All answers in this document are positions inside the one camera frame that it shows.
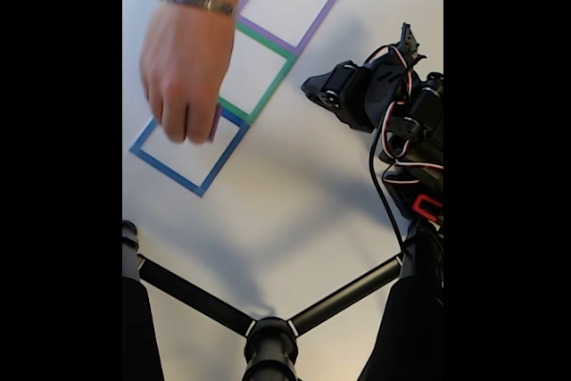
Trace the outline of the person's hand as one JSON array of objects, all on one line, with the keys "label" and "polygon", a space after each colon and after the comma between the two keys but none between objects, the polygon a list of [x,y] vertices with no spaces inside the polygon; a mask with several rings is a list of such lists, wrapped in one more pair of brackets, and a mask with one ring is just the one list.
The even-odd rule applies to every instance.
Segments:
[{"label": "person's hand", "polygon": [[173,143],[211,137],[219,89],[233,49],[235,21],[217,12],[161,2],[139,57],[151,113]]}]

